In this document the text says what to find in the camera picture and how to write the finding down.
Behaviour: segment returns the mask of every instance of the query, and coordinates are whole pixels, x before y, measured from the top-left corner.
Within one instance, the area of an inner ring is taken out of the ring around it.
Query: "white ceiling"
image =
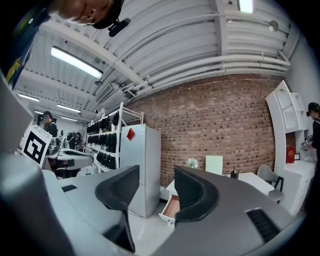
[[[109,37],[107,29],[54,17],[40,27],[15,91],[40,99],[34,105],[36,110],[90,121],[97,108],[110,109],[126,99],[120,88],[103,104],[96,103],[97,95],[111,82],[127,88],[175,67],[216,56],[263,54],[282,60],[280,50],[289,57],[299,36],[289,16],[272,0],[253,0],[253,4],[254,11],[248,14],[238,10],[236,0],[232,4],[227,0],[126,0],[119,18],[130,18],[131,24],[116,37]],[[268,28],[271,20],[278,22],[277,32]],[[52,57],[52,46],[102,70],[103,85],[95,85],[93,76]],[[242,71],[237,70],[242,73],[285,73],[241,67]],[[221,73],[225,71],[237,72],[230,68]],[[186,74],[173,85],[191,79]],[[79,109],[81,114],[58,108],[57,103]]]

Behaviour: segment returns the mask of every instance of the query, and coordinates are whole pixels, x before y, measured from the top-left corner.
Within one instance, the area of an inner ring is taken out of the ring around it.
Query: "chair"
[[[262,164],[258,168],[257,176],[263,179],[264,181],[268,182],[270,185],[272,185],[272,182],[275,182],[274,190],[270,191],[268,194],[268,197],[279,204],[279,202],[284,198],[284,194],[282,193],[282,189],[284,186],[284,178],[276,175],[267,164]],[[280,184],[280,190],[277,189],[277,186],[279,182]]]

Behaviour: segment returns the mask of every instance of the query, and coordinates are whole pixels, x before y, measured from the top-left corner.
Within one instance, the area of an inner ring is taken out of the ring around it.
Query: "open drawer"
[[[170,195],[168,203],[165,205],[162,213],[159,213],[161,219],[167,222],[170,227],[175,226],[175,215],[180,211],[179,198],[177,195]]]

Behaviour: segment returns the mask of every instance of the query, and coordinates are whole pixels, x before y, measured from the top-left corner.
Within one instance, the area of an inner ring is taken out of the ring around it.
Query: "black and white marker sign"
[[[25,137],[21,153],[38,163],[42,168],[52,135],[38,125],[33,125]]]

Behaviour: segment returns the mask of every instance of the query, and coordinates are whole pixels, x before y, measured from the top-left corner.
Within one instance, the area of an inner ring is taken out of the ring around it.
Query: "ceiling light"
[[[23,95],[21,93],[19,93],[19,96],[22,97],[22,98],[26,98],[28,100],[32,100],[32,101],[35,101],[35,102],[40,102],[40,100],[38,98],[34,98],[34,97],[27,96],[27,95]]]
[[[268,25],[271,32],[277,32],[279,29],[278,22],[276,22],[275,20],[271,20],[270,22],[268,22]]]
[[[87,72],[88,74],[90,74],[91,76],[100,79],[102,77],[102,71],[95,68],[94,66],[90,65],[89,63],[85,62],[82,59],[79,59],[78,57],[76,57],[75,55],[62,50],[59,47],[53,46],[51,48],[51,55],[66,62],[69,63],[73,66],[75,66],[78,69],[83,70],[84,72]]]
[[[253,0],[237,0],[238,9],[241,12],[252,14],[254,12]]]
[[[71,119],[71,118],[66,118],[66,117],[63,117],[63,116],[61,116],[61,118],[62,118],[62,119],[67,119],[67,120],[70,120],[70,121],[75,121],[75,122],[78,121],[78,120],[74,120],[74,119]]]
[[[63,105],[60,105],[60,104],[57,104],[57,106],[58,106],[59,108],[63,108],[63,109],[66,109],[66,110],[71,110],[71,111],[74,111],[74,112],[77,112],[77,113],[81,113],[80,110],[75,109],[75,108],[71,108],[71,107],[68,107],[68,106],[63,106]]]

